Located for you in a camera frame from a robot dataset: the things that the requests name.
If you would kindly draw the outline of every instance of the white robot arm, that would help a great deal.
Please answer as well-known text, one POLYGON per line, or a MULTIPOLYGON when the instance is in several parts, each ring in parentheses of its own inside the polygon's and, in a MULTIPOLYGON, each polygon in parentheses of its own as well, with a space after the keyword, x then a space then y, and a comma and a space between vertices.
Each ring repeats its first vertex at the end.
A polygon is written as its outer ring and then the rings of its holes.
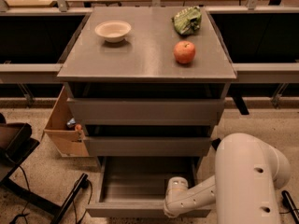
POLYGON ((164 213, 177 217, 216 202, 219 224, 279 224, 276 189, 291 177, 287 158, 244 133, 225 137, 216 152, 215 175, 188 189, 182 177, 168 182, 164 213))

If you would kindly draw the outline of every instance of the apple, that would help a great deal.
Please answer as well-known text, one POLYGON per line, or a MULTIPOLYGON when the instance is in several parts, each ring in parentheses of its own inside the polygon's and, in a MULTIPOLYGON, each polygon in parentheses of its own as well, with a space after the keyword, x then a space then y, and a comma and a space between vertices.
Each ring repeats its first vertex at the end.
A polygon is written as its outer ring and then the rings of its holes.
POLYGON ((75 125, 75 131, 81 131, 82 130, 82 125, 76 124, 75 125))
POLYGON ((178 63, 190 63, 195 56, 195 45, 190 41, 179 41, 174 47, 174 55, 178 63))

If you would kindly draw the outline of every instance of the drawer front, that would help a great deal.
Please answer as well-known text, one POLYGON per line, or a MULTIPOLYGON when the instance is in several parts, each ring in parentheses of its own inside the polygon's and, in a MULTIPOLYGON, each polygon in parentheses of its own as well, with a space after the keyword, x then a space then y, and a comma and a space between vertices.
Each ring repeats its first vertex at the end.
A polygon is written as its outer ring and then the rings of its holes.
POLYGON ((87 137, 90 156, 206 156, 208 137, 87 137))
POLYGON ((216 125, 223 100, 68 99, 84 124, 216 125))
MULTIPOLYGON (((193 158, 107 157, 99 176, 98 197, 87 206, 91 217, 166 217, 164 197, 168 180, 185 177, 196 184, 193 158)), ((208 208, 185 217, 206 217, 208 208)))

